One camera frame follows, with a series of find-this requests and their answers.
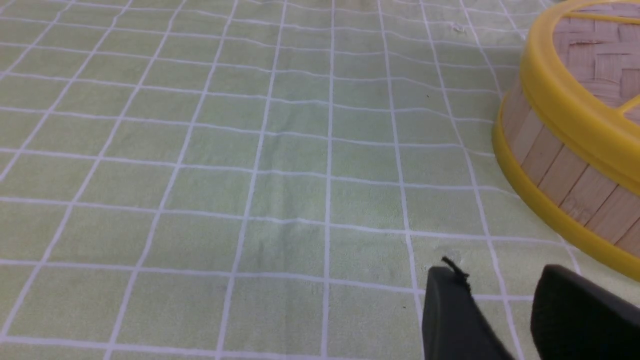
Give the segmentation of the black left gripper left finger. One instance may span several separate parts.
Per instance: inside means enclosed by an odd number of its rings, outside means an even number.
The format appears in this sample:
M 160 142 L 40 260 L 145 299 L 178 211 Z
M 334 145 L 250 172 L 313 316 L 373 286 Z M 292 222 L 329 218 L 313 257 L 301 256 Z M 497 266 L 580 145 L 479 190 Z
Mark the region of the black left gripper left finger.
M 426 360 L 512 360 L 474 300 L 469 274 L 450 258 L 427 274 L 422 316 Z

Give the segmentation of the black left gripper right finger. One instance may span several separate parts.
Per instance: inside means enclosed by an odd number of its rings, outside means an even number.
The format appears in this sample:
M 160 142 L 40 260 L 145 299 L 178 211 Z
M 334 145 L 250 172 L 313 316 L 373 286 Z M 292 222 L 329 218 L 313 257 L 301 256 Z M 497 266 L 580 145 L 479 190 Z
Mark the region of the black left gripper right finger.
M 640 357 L 638 306 L 557 264 L 542 269 L 530 332 L 542 360 Z

